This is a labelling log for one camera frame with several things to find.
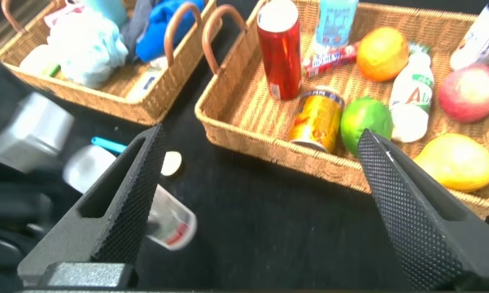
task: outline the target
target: yogurt bottle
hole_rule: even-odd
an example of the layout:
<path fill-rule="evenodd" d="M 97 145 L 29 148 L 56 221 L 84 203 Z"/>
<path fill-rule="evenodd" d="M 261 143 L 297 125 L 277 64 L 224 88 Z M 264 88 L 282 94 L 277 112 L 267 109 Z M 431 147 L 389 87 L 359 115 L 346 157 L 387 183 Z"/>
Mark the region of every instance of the yogurt bottle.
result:
<path fill-rule="evenodd" d="M 389 102 L 392 139 L 415 142 L 425 136 L 433 88 L 430 56 L 422 52 L 410 55 L 408 65 L 396 77 Z"/>
<path fill-rule="evenodd" d="M 320 0 L 316 33 L 318 54 L 349 43 L 358 2 L 359 0 Z"/>
<path fill-rule="evenodd" d="M 489 65 L 489 3 L 472 24 L 450 59 L 450 67 L 453 70 L 474 63 Z"/>

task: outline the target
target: white cloth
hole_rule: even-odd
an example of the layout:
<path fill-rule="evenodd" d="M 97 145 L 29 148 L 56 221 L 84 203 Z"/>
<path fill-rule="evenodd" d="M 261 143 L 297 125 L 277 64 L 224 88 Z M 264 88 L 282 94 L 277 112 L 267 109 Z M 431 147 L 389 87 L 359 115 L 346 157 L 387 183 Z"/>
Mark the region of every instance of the white cloth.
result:
<path fill-rule="evenodd" d="M 63 74 L 90 88 L 101 86 L 124 64 L 129 51 L 122 41 L 116 24 L 88 10 L 62 16 L 47 38 Z"/>

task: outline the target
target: black table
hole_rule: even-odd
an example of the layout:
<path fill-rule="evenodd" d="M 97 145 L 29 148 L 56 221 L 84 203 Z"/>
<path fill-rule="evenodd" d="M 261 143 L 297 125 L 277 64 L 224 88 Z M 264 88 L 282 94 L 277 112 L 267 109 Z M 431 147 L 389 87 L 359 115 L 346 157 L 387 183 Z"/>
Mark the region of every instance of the black table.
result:
<path fill-rule="evenodd" d="M 475 14 L 487 3 L 374 2 Z M 247 18 L 256 1 L 218 1 L 224 3 L 236 6 Z M 213 42 L 218 60 L 237 35 L 236 25 L 226 21 Z M 203 59 L 164 121 L 169 148 L 182 154 L 185 168 L 163 185 L 197 215 L 197 235 L 188 247 L 175 252 L 144 240 L 138 262 L 141 287 L 399 288 L 403 276 L 370 195 L 221 149 L 206 139 L 194 117 L 194 105 L 211 78 Z M 11 91 L 0 90 L 4 95 Z M 57 101 L 76 117 L 63 159 L 93 136 L 129 143 L 145 128 Z M 51 181 L 60 175 L 51 175 Z M 61 180 L 52 184 L 60 186 L 66 204 L 76 200 L 78 194 L 62 187 Z"/>

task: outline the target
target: orange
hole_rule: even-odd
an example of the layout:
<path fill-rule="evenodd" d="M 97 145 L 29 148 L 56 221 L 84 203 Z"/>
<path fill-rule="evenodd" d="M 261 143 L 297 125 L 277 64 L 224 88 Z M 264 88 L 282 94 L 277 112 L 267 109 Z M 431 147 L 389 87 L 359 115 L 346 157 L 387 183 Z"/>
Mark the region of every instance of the orange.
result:
<path fill-rule="evenodd" d="M 388 81 L 407 65 L 407 40 L 395 28 L 377 28 L 361 40 L 356 62 L 370 80 Z"/>

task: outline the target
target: basket handle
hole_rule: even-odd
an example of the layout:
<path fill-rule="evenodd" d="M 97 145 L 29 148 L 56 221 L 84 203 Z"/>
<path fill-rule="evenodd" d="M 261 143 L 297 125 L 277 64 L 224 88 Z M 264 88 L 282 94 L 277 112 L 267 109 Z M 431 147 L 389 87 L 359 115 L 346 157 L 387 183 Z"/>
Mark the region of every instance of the basket handle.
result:
<path fill-rule="evenodd" d="M 57 2 L 57 4 L 59 4 L 59 2 L 63 2 L 63 1 L 64 0 L 55 0 L 55 2 Z M 22 24 L 20 24 L 18 22 L 18 20 L 16 20 L 15 16 L 12 15 L 12 13 L 11 13 L 11 9 L 10 9 L 11 0 L 2 0 L 1 4 L 2 4 L 3 14 L 6 16 L 7 21 L 9 21 L 9 23 L 13 26 L 13 28 L 15 29 L 16 32 L 23 33 L 25 31 L 24 26 Z"/>
<path fill-rule="evenodd" d="M 195 23 L 198 27 L 201 27 L 201 25 L 203 24 L 203 20 L 201 19 L 201 12 L 197 8 L 197 6 L 195 6 L 195 4 L 193 4 L 192 2 L 185 2 L 181 6 L 179 6 L 177 11 L 170 19 L 170 22 L 166 28 L 166 33 L 164 34 L 164 54 L 166 55 L 166 60 L 168 61 L 169 67 L 173 65 L 173 37 L 176 34 L 177 26 L 179 26 L 183 16 L 188 11 L 192 11 L 192 13 L 194 14 Z"/>
<path fill-rule="evenodd" d="M 212 45 L 210 43 L 210 40 L 212 38 L 210 35 L 212 34 L 213 25 L 216 23 L 216 21 L 219 20 L 220 17 L 222 17 L 226 13 L 229 13 L 232 16 L 232 18 L 237 23 L 238 27 L 241 28 L 242 31 L 244 32 L 247 31 L 246 22 L 244 21 L 242 16 L 238 13 L 237 9 L 235 9 L 235 7 L 225 4 L 225 5 L 221 5 L 219 8 L 213 11 L 212 15 L 206 22 L 206 26 L 204 27 L 203 30 L 203 51 L 213 74 L 217 74 L 220 68 L 219 68 L 219 64 L 217 63 L 217 60 L 215 59 L 215 56 L 213 55 Z"/>

